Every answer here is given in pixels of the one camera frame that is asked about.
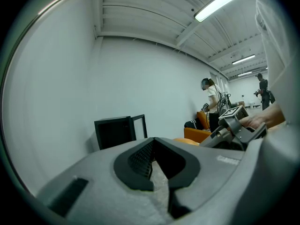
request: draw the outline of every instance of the mesh grille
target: mesh grille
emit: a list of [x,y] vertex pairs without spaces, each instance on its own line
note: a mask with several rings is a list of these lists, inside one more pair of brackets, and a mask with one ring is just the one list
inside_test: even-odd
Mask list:
[[129,157],[129,166],[135,173],[149,179],[152,172],[153,155],[153,142],[150,142]]

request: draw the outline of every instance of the woman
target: woman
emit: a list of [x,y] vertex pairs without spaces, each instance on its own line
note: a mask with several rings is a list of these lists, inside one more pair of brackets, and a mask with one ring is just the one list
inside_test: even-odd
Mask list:
[[207,108],[203,107],[205,112],[209,111],[210,118],[210,131],[213,132],[219,127],[219,109],[220,100],[222,98],[222,92],[218,85],[214,83],[211,78],[204,78],[202,80],[202,90],[208,91],[209,106]]

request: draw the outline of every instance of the white wall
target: white wall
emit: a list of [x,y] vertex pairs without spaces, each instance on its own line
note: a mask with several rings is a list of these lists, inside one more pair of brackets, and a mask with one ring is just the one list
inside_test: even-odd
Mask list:
[[17,172],[34,195],[90,152],[83,111],[94,42],[91,0],[63,0],[30,29],[13,59],[4,133]]
[[227,79],[217,71],[210,72],[212,80],[218,84],[222,92],[230,93]]
[[[268,73],[262,73],[265,79],[268,78]],[[231,103],[244,101],[246,106],[250,103],[254,105],[261,105],[261,96],[256,97],[255,91],[259,89],[259,81],[257,77],[251,76],[236,81],[229,82],[229,89],[231,97],[229,98]]]
[[208,102],[201,80],[210,71],[215,72],[153,42],[98,38],[88,76],[90,133],[95,120],[145,114],[149,137],[183,137],[184,123]]

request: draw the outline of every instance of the white t-shirt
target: white t-shirt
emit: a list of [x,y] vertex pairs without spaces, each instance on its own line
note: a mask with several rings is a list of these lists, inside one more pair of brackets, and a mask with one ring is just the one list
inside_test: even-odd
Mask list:
[[[220,101],[222,98],[222,92],[218,85],[212,85],[207,89],[208,93],[208,100],[210,104],[212,103],[212,97],[213,95],[216,95],[217,102]],[[210,109],[210,113],[216,113],[217,112],[217,105]]]

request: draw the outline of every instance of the black pants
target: black pants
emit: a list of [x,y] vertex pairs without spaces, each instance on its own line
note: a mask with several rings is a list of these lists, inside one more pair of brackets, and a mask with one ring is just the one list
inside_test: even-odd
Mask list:
[[210,113],[210,131],[213,132],[219,127],[219,114]]
[[268,106],[270,106],[270,97],[263,96],[262,97],[262,110],[265,110]]

